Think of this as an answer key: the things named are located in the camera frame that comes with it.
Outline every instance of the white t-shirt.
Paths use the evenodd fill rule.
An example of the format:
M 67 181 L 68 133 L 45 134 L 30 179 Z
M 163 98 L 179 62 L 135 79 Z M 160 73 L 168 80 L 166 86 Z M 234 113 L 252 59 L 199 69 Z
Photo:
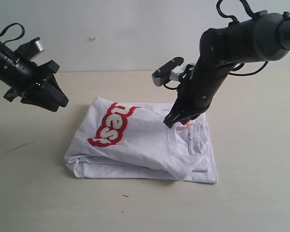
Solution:
M 205 115 L 169 129 L 163 120 L 171 107 L 95 98 L 65 155 L 67 167 L 79 178 L 217 182 Z

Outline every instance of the white table surface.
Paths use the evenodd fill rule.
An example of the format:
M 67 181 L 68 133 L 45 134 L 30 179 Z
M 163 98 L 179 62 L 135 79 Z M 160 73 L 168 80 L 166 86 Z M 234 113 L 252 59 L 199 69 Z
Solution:
M 95 96 L 172 102 L 176 92 L 151 72 L 57 80 L 70 98 L 57 113 L 7 102 L 0 83 L 0 232 L 290 232 L 290 68 L 228 77 L 218 91 L 207 113 L 215 185 L 76 179 L 63 156 Z

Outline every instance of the red printed logo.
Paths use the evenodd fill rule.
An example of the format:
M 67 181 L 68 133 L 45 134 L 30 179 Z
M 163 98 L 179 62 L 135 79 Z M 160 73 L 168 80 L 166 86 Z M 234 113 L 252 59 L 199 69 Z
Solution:
M 128 125 L 127 118 L 136 106 L 125 106 L 117 102 L 108 108 L 106 115 L 102 119 L 102 125 L 97 130 L 94 138 L 88 138 L 92 146 L 106 147 L 117 144 L 123 136 L 123 132 Z

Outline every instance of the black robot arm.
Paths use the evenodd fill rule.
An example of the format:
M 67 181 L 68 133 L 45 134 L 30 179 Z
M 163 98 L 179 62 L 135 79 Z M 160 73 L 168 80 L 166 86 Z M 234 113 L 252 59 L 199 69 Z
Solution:
M 227 28 L 209 29 L 201 36 L 200 57 L 193 70 L 180 78 L 177 99 L 166 116 L 164 123 L 171 128 L 176 122 L 186 124 L 197 118 L 210 106 L 212 99 L 225 78 L 237 71 L 245 63 L 282 59 L 290 50 L 290 14 L 261 11 L 253 13 L 246 0 L 240 0 L 251 20 L 239 22 L 234 15 L 225 15 L 220 10 L 222 0 L 217 3 L 217 11 L 224 18 L 231 18 Z M 170 80 L 169 70 L 158 69 L 152 75 L 157 86 Z
M 13 40 L 22 38 L 25 29 L 18 23 L 7 26 L 0 36 L 14 25 L 19 25 L 22 33 Z M 53 112 L 57 111 L 60 106 L 65 107 L 69 100 L 54 77 L 59 65 L 53 60 L 41 66 L 31 61 L 44 51 L 40 38 L 37 37 L 19 46 L 15 51 L 5 45 L 13 40 L 4 43 L 0 41 L 0 80 L 11 87 L 4 98 L 11 102 L 19 96 L 21 103 L 36 105 Z

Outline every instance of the white wall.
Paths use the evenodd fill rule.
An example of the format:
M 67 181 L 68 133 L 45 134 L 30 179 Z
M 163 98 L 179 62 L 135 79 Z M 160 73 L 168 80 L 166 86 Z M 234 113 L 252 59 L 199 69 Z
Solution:
M 36 62 L 55 60 L 62 72 L 154 70 L 175 56 L 195 62 L 209 27 L 225 27 L 216 0 L 0 0 L 0 31 L 26 28 L 21 42 L 40 36 L 46 51 Z M 249 0 L 253 11 L 290 11 L 290 0 Z M 238 0 L 222 10 L 248 19 Z M 17 28 L 7 34 L 13 37 Z M 17 48 L 20 42 L 9 46 Z M 290 54 L 273 66 L 290 66 Z

